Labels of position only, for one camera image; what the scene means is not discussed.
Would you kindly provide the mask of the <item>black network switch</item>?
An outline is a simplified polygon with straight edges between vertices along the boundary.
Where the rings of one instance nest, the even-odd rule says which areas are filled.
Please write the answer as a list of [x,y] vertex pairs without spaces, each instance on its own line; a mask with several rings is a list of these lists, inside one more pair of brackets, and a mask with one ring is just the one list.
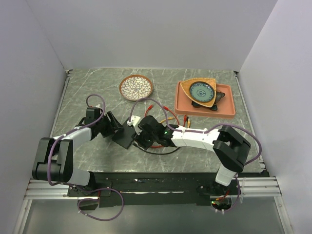
[[122,125],[122,129],[116,131],[116,133],[112,137],[112,141],[123,147],[124,149],[129,149],[132,145],[134,139],[133,135],[136,134],[136,131],[133,126],[128,125],[128,119]]

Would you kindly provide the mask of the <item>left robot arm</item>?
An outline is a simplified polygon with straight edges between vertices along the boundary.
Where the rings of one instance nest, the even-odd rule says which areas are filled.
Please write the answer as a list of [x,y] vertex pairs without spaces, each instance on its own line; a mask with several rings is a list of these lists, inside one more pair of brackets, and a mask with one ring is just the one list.
[[52,186],[59,183],[78,185],[84,195],[93,195],[97,184],[91,180],[91,172],[74,166],[74,153],[98,134],[108,137],[122,129],[110,111],[105,114],[101,108],[88,107],[86,116],[68,133],[40,139],[32,169],[33,179],[48,181]]

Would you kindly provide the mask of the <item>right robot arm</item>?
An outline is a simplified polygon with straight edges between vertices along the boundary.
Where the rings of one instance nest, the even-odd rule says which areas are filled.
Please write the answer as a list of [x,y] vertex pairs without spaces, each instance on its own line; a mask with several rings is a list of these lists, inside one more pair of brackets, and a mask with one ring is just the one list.
[[229,124],[202,130],[180,125],[165,126],[153,116],[132,116],[127,125],[134,128],[133,139],[144,150],[156,142],[164,147],[193,147],[214,152],[221,165],[213,189],[221,195],[230,189],[234,176],[243,171],[251,148],[251,144]]

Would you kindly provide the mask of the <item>pink rectangular tray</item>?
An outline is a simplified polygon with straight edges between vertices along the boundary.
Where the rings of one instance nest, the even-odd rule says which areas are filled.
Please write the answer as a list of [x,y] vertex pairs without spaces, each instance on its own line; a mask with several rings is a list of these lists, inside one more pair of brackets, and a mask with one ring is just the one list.
[[205,107],[193,107],[191,100],[185,95],[180,87],[181,81],[178,82],[175,91],[174,112],[179,115],[198,116],[198,117],[214,117],[233,119],[236,111],[234,106],[234,98],[231,87],[227,84],[216,84],[216,89],[223,92],[225,96],[217,103],[217,110],[212,111]]

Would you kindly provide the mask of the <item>floral patterned brown plate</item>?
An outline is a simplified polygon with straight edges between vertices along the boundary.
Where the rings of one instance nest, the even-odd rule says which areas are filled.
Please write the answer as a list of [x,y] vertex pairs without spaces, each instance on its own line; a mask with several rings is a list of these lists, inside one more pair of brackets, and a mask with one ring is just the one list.
[[146,76],[130,75],[120,83],[119,92],[125,99],[137,101],[147,98],[153,92],[153,84]]

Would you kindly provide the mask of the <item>orange triangular woven plate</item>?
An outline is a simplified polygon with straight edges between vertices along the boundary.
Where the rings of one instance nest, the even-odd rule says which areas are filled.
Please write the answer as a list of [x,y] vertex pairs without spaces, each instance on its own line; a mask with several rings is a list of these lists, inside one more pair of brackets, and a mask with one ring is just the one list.
[[[215,91],[215,97],[212,101],[210,101],[210,102],[199,102],[199,101],[196,101],[195,99],[193,99],[191,97],[189,88],[193,83],[195,83],[197,81],[202,81],[202,82],[208,83],[209,85],[211,85],[213,87],[213,89]],[[183,92],[186,94],[186,96],[191,101],[194,101],[194,102],[201,104],[203,106],[206,106],[206,107],[212,107],[213,106],[213,104],[215,102],[215,98],[216,98],[216,80],[214,78],[191,78],[189,80],[185,80],[185,81],[181,82],[180,87],[182,88]]]

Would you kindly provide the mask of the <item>teal round patterned plate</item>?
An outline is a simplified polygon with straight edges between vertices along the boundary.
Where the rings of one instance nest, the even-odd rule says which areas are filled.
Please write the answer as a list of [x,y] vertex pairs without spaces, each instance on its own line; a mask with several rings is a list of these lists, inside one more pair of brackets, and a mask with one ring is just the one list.
[[215,91],[208,83],[197,81],[189,88],[191,97],[199,102],[210,102],[215,97]]

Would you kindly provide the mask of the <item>black dish under plates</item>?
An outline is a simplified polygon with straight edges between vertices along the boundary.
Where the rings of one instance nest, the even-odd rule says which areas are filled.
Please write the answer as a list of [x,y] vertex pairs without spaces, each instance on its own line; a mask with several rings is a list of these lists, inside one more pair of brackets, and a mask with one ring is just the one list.
[[[212,110],[212,111],[217,111],[218,108],[217,108],[217,104],[225,97],[225,93],[224,92],[219,92],[217,91],[216,92],[216,98],[215,98],[215,101],[214,101],[214,104],[212,107],[208,107],[209,110]],[[206,106],[203,106],[201,104],[198,104],[194,101],[192,101],[191,105],[195,108],[199,108],[199,107],[204,107],[204,108],[207,108]]]

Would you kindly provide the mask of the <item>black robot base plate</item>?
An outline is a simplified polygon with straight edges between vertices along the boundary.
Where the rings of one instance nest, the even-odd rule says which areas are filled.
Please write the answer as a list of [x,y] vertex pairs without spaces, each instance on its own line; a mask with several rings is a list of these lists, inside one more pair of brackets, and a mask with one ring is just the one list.
[[213,197],[240,196],[236,179],[216,183],[215,173],[92,173],[86,186],[68,189],[69,197],[93,198],[99,207],[196,204],[210,206]]

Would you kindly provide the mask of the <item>aluminium frame rail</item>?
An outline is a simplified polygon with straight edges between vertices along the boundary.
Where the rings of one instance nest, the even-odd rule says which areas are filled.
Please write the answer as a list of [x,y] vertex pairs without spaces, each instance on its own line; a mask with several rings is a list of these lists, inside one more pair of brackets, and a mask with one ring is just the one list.
[[[275,177],[266,178],[239,178],[238,179],[243,197],[277,197],[282,192]],[[26,189],[25,200],[57,200],[87,197],[87,194],[73,191],[67,185],[50,186],[48,182],[30,180]]]

